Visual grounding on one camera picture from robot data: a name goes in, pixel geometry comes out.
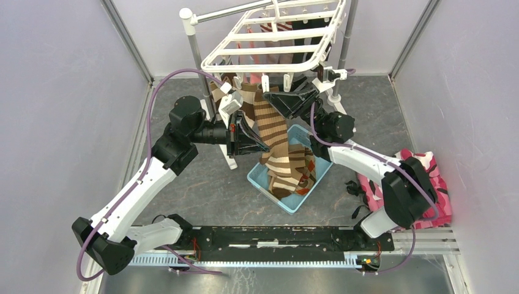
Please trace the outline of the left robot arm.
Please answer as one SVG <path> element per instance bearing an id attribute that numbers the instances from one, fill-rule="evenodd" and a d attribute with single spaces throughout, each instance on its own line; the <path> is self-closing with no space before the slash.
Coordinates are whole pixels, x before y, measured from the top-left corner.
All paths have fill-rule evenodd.
<path id="1" fill-rule="evenodd" d="M 266 152 L 247 122 L 237 93 L 221 98 L 220 119 L 207 119 L 198 98 L 179 98 L 170 111 L 163 135 L 147 152 L 137 174 L 117 196 L 90 219 L 79 217 L 72 230 L 88 254 L 109 275 L 121 272 L 134 256 L 161 246 L 186 249 L 192 243 L 192 226 L 177 215 L 160 222 L 133 227 L 138 215 L 198 155 L 197 144 L 225 145 L 228 155 Z"/>

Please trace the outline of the argyle beige sock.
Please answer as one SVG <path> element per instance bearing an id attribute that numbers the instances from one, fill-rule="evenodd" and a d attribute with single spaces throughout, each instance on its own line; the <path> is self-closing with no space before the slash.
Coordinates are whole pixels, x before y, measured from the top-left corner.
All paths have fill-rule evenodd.
<path id="1" fill-rule="evenodd" d="M 307 195 L 316 183 L 316 164 L 314 157 L 305 160 L 306 166 L 303 168 L 302 176 L 296 192 L 299 195 Z"/>

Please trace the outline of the light blue plastic basket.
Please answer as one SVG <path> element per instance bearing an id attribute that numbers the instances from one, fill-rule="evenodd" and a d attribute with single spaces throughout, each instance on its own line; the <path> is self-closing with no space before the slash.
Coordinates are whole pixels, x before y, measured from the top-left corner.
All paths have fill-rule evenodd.
<path id="1" fill-rule="evenodd" d="M 304 127 L 294 124 L 288 129 L 288 141 L 289 144 L 300 143 L 305 147 L 310 147 L 310 131 L 305 129 Z M 319 182 L 324 178 L 325 174 L 329 171 L 332 162 L 328 162 L 320 157 L 317 157 L 315 160 L 315 171 L 316 171 L 316 183 L 314 183 L 313 187 L 305 194 L 299 195 L 297 193 L 293 193 L 287 197 L 282 198 L 281 200 L 277 199 L 273 194 L 271 194 L 268 190 L 269 188 L 269 176 L 267 174 L 268 168 L 265 165 L 261 165 L 260 163 L 256 164 L 247 174 L 247 179 L 250 184 L 256 188 L 261 194 L 263 194 L 266 198 L 273 201 L 276 205 L 281 207 L 285 212 L 290 215 L 293 215 L 297 210 L 302 206 L 304 201 L 312 194 L 315 190 Z"/>

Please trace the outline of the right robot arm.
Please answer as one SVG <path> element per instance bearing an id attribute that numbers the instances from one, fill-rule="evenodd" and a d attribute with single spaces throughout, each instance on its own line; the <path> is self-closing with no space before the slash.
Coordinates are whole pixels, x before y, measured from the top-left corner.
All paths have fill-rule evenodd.
<path id="1" fill-rule="evenodd" d="M 316 78 L 300 91 L 279 92 L 263 76 L 261 90 L 284 118 L 300 118 L 309 124 L 317 156 L 366 176 L 382 189 L 383 206 L 360 220 L 353 234 L 355 245 L 369 250 L 385 232 L 437 219 L 438 196 L 418 159 L 385 156 L 352 140 L 354 118 L 346 114 L 340 95 L 334 92 L 335 84 L 335 80 Z"/>

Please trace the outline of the brown tan striped sock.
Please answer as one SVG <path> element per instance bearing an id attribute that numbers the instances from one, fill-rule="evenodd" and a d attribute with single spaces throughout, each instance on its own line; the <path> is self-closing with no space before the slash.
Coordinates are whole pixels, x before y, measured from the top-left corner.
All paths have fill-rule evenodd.
<path id="1" fill-rule="evenodd" d="M 251 128 L 258 129 L 261 140 L 270 148 L 261 155 L 260 164 L 286 167 L 289 163 L 286 119 L 263 99 L 258 84 L 242 83 L 241 88 L 233 90 L 243 98 L 240 110 L 244 112 L 245 121 Z"/>
<path id="2" fill-rule="evenodd" d="M 297 193 L 302 171 L 306 166 L 306 158 L 315 158 L 312 150 L 301 144 L 289 145 L 288 147 L 288 157 L 276 158 L 271 156 L 265 163 L 270 181 L 268 190 L 279 200 Z"/>

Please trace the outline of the white sock drying rack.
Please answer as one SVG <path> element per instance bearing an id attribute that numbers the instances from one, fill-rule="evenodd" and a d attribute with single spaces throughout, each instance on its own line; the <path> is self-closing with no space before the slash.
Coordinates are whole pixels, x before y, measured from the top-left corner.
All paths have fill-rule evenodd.
<path id="1" fill-rule="evenodd" d="M 326 65 L 331 46 L 335 43 L 337 31 L 346 21 L 341 56 L 345 57 L 349 37 L 353 27 L 356 1 L 256 1 L 240 6 L 197 16 L 190 9 L 183 8 L 179 16 L 192 47 L 193 58 L 198 66 L 198 75 L 234 73 L 240 81 L 243 74 L 282 74 L 288 83 L 294 74 L 315 70 L 318 65 Z M 209 20 L 243 13 L 227 36 L 205 57 L 202 58 L 196 42 L 195 26 Z M 292 22 L 314 18 L 327 18 L 328 26 L 315 29 L 293 30 Z M 246 34 L 245 27 L 251 27 Z M 318 45 L 295 46 L 295 39 L 322 37 Z M 251 48 L 238 49 L 237 42 L 249 41 Z M 312 57 L 303 63 L 293 64 L 295 53 L 312 51 Z M 238 64 L 237 56 L 248 53 L 253 64 Z"/>

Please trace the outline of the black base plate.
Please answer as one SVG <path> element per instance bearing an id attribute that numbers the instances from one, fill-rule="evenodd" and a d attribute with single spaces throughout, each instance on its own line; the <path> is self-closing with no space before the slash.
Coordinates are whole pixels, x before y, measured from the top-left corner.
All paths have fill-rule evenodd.
<path id="1" fill-rule="evenodd" d="M 182 232 L 169 247 L 196 251 L 201 262 L 327 262 L 343 260 L 345 252 L 395 249 L 390 233 L 371 239 L 338 226 L 201 226 Z"/>

